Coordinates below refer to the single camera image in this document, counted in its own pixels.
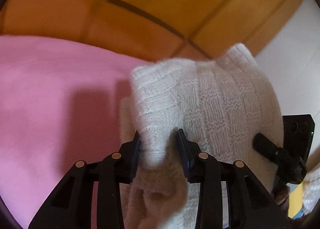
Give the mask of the person's right hand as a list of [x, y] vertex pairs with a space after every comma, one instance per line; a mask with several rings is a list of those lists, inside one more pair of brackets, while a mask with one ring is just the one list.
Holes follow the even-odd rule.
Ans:
[[271, 192], [271, 196], [276, 202], [276, 204], [279, 206], [287, 199], [289, 193], [290, 187], [287, 185], [282, 185], [275, 187], [275, 189]]

